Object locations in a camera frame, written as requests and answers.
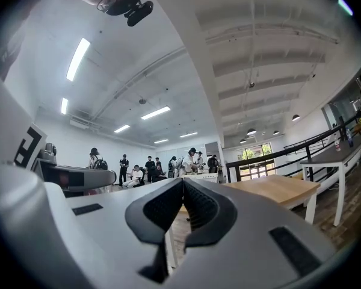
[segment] bottle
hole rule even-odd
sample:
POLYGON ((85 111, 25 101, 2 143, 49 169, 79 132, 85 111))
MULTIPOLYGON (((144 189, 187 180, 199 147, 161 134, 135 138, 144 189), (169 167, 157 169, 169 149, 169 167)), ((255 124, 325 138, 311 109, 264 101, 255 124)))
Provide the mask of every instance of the bottle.
POLYGON ((336 146, 337 152, 341 151, 341 147, 339 146, 339 140, 338 140, 337 134, 335 134, 335 146, 336 146))
POLYGON ((349 142, 349 147, 353 147, 353 138, 351 137, 351 131, 347 128, 347 137, 349 142))

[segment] fluorescent light panel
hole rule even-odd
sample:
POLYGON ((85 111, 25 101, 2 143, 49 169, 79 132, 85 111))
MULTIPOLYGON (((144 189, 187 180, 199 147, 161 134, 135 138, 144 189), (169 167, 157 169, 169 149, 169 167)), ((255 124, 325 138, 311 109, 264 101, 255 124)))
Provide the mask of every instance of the fluorescent light panel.
POLYGON ((154 111, 153 113, 149 113, 149 114, 143 116, 142 119, 147 120, 147 119, 155 117, 161 113, 165 113, 166 111, 169 111, 169 110, 170 110, 170 107, 166 106, 166 107, 163 107, 162 109, 154 111))
POLYGON ((183 137, 188 137, 188 136, 192 136, 192 135, 196 135, 198 134, 197 132, 193 132, 191 134, 186 134, 186 135, 182 135, 182 136, 179 136, 179 138, 183 138, 183 137))
POLYGON ((61 113, 66 114, 67 112, 68 99, 63 98, 61 100, 61 113))
POLYGON ((125 129, 128 129, 130 126, 129 125, 124 125, 121 128, 118 128, 115 132, 121 132, 124 131, 125 129))
POLYGON ((347 3, 344 0, 338 0, 338 4, 350 15, 353 15, 353 11, 351 10, 351 8, 349 7, 349 5, 347 5, 347 3))
POLYGON ((161 143, 161 142, 165 142, 165 141, 168 141, 168 139, 163 139, 163 140, 160 140, 160 141, 155 141, 154 143, 161 143))
POLYGON ((78 70, 79 64, 83 59, 85 52, 87 51, 88 47, 90 46, 90 42, 86 39, 81 39, 78 48, 76 49, 70 67, 68 68, 67 72, 67 79, 73 81, 75 77, 75 73, 78 70))

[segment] window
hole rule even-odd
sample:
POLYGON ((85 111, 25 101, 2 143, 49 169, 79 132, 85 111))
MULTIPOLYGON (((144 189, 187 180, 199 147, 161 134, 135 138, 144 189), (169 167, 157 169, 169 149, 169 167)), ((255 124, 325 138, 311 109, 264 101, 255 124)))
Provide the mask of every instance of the window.
MULTIPOLYGON (((263 157, 264 155, 272 154, 270 143, 260 144, 243 150, 238 150, 238 160, 249 160, 251 158, 263 157)), ((246 181, 250 179, 258 179, 261 176, 275 175, 274 160, 263 161, 251 165, 240 167, 241 180, 246 181)))

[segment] ceiling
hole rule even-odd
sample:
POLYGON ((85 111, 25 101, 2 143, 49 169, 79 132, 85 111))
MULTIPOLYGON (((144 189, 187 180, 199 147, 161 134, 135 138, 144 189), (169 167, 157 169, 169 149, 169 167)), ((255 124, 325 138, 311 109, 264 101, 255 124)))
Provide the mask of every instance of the ceiling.
POLYGON ((151 1, 153 13, 128 27, 123 16, 79 0, 42 0, 27 23, 33 46, 22 49, 40 105, 59 114, 67 98, 69 116, 109 134, 131 125, 118 136, 146 145, 181 141, 188 132, 222 132, 233 145, 250 127, 265 140, 274 130, 283 132, 291 102, 321 80, 342 46, 335 1, 180 0, 179 8, 197 20, 195 38, 207 48, 200 56, 212 75, 206 82, 187 42, 193 36, 165 7, 176 0, 151 1), (66 73, 82 37, 91 45, 70 82, 66 73), (166 105, 168 113, 140 119, 166 105))

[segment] black railing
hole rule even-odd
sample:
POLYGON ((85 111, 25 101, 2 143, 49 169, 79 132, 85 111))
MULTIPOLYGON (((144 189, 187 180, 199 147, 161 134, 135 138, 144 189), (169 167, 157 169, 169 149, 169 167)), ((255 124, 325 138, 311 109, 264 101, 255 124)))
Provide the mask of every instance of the black railing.
MULTIPOLYGON (((226 171, 227 171, 228 182, 229 183, 231 182, 230 168, 235 168, 236 180, 241 181, 241 178, 243 178, 245 176, 251 176, 251 172, 248 175, 241 175, 240 167, 243 167, 243 166, 248 166, 248 168, 250 169, 250 165, 252 165, 252 164, 263 163, 263 164, 260 165, 260 166, 265 166, 265 170, 263 170, 262 172, 265 172, 267 174, 267 172, 269 172, 271 170, 277 170, 277 169, 280 169, 282 167, 286 167, 288 165, 291 165, 291 164, 297 163, 297 162, 299 162, 301 160, 304 160, 305 158, 310 159, 312 157, 312 155, 314 155, 314 154, 316 154, 318 152, 321 152, 322 150, 326 149, 327 147, 329 147, 330 145, 332 145, 334 143, 333 141, 331 141, 330 143, 324 144, 323 140, 325 138, 327 138, 328 136, 340 131, 340 134, 341 134, 340 139, 341 140, 346 140, 346 125, 350 124, 355 119, 356 119, 356 116, 354 116, 354 117, 350 118, 349 120, 347 120, 346 122, 344 122, 342 117, 340 117, 340 125, 339 126, 337 126, 335 128, 332 128, 332 129, 330 129, 330 130, 328 130, 326 132, 323 132, 323 133, 321 133, 321 134, 319 134, 317 136, 311 137, 310 139, 300 141, 300 143, 293 144, 293 145, 290 146, 290 148, 285 147, 284 150, 281 150, 281 151, 278 151, 278 152, 275 152, 275 153, 272 153, 272 154, 268 154, 268 155, 264 155, 264 156, 256 157, 256 158, 251 158, 251 159, 247 159, 247 160, 227 163, 226 164, 226 171), (314 145, 316 143, 319 143, 319 142, 321 142, 321 146, 319 146, 318 149, 316 149, 315 151, 312 151, 310 149, 310 146, 312 146, 312 145, 314 145), (277 167, 273 167, 271 169, 266 168, 267 161, 278 158, 278 157, 281 157, 281 156, 284 156, 284 155, 287 155, 287 154, 296 153, 297 151, 300 151, 300 150, 304 150, 306 152, 306 155, 303 156, 303 157, 300 157, 300 158, 298 158, 298 159, 296 159, 294 161, 290 161, 290 162, 288 162, 286 164, 283 164, 283 165, 280 165, 280 166, 277 166, 277 167)), ((317 174, 318 172, 322 171, 322 170, 324 170, 324 168, 321 168, 321 169, 319 169, 319 170, 317 170, 316 172, 313 173, 313 168, 309 168, 308 178, 311 181, 313 181, 314 180, 314 175, 317 174)), ((302 169, 298 169, 298 170, 293 171, 293 172, 291 172, 291 173, 289 173, 287 175, 284 175, 284 176, 291 176, 291 175, 294 175, 294 174, 296 174, 298 172, 301 172, 301 171, 302 171, 302 169)), ((320 180, 322 180, 324 177, 326 177, 328 175, 329 175, 329 172, 326 175, 324 175, 323 177, 321 177, 320 180)))

